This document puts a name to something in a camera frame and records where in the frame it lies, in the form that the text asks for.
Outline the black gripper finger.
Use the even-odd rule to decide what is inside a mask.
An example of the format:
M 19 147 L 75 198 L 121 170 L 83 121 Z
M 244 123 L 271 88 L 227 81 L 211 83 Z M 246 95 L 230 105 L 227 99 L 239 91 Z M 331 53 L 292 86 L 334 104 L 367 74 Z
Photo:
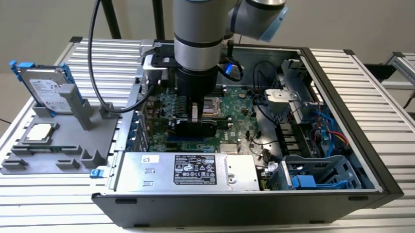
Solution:
M 187 121 L 189 123 L 199 123 L 201 121 L 200 111 L 200 104 L 197 102 L 187 104 Z

